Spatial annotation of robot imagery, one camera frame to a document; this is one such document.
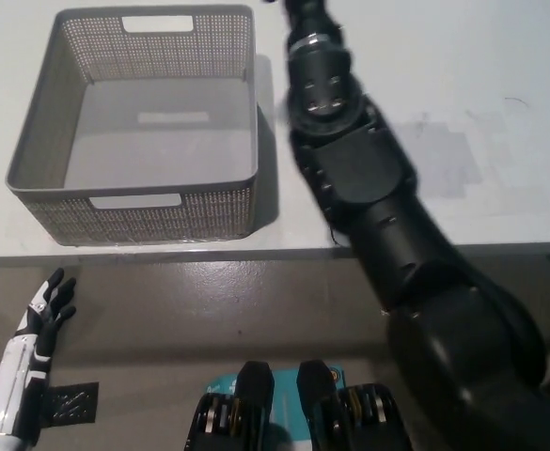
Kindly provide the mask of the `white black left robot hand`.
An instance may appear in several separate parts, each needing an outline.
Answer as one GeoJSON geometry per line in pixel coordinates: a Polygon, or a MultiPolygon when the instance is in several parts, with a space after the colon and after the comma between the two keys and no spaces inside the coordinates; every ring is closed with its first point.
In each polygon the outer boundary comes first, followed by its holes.
{"type": "Polygon", "coordinates": [[[56,269],[24,310],[0,362],[0,450],[29,450],[39,439],[57,336],[76,312],[76,279],[56,269]]]}

